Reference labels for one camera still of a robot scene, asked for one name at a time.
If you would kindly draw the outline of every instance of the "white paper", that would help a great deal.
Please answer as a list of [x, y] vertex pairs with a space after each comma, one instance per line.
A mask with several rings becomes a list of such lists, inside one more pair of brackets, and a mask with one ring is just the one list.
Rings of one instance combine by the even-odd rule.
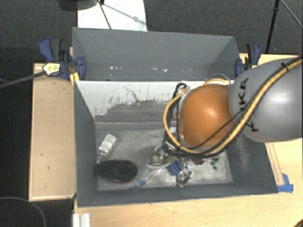
[[105, 0], [102, 9], [97, 0], [78, 1], [78, 27], [147, 31], [143, 0]]

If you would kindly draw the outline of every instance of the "blue clamp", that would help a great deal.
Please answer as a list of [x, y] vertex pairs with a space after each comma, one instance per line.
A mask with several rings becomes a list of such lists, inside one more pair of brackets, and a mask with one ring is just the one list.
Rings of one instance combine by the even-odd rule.
[[286, 174], [282, 173], [282, 175], [283, 175], [285, 184], [281, 185], [281, 186], [277, 186], [278, 192], [292, 193], [294, 191], [294, 185], [289, 183], [288, 176]]
[[60, 72], [54, 74], [56, 77], [61, 77], [65, 80], [70, 79], [70, 74], [67, 67], [73, 66], [74, 72], [79, 73], [79, 79], [84, 80], [86, 75], [86, 63], [84, 57], [77, 57], [77, 64], [73, 64], [73, 58], [66, 50], [60, 49], [61, 39], [60, 38], [49, 38], [46, 37], [39, 42], [40, 53], [45, 57], [46, 62], [56, 62], [60, 64]]
[[245, 57], [245, 63], [241, 59], [237, 59], [235, 63], [235, 75], [239, 76], [245, 70], [248, 70], [252, 65], [257, 65], [261, 57], [262, 51], [261, 47], [255, 43], [253, 46], [253, 52], [251, 51], [250, 43], [246, 44], [248, 57]]

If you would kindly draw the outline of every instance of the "black sponge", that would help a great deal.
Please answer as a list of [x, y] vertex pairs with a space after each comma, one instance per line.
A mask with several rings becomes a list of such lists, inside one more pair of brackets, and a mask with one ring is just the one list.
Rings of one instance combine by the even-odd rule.
[[105, 160], [94, 167], [94, 174], [113, 182], [129, 182], [137, 175], [136, 165], [128, 160]]

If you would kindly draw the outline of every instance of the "black floor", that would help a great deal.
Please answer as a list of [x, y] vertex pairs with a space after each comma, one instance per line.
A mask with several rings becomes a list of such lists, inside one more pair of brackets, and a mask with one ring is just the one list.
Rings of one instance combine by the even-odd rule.
[[[303, 0], [284, 0], [302, 23]], [[275, 0], [144, 0], [150, 31], [232, 35], [240, 52], [246, 42], [263, 51]], [[43, 60], [37, 43], [61, 37], [71, 46], [76, 3], [69, 0], [1, 0], [0, 78], [14, 80], [32, 73]], [[302, 29], [280, 4], [269, 53], [302, 54]], [[0, 89], [0, 197], [27, 198], [31, 83]], [[35, 207], [0, 199], [0, 226], [43, 226]], [[39, 203], [48, 227], [71, 225], [71, 201]], [[22, 221], [16, 212], [31, 214]]]

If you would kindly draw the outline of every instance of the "wooden table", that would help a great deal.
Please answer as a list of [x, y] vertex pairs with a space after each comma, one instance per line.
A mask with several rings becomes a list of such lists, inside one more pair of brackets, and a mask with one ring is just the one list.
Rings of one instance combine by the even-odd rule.
[[[262, 55], [259, 64], [284, 55]], [[35, 71], [41, 64], [35, 64]], [[34, 80], [29, 200], [71, 199], [76, 192], [72, 86], [59, 78]], [[92, 227], [258, 226], [292, 227], [303, 219], [302, 139], [275, 143], [293, 193], [194, 201], [91, 207]]]

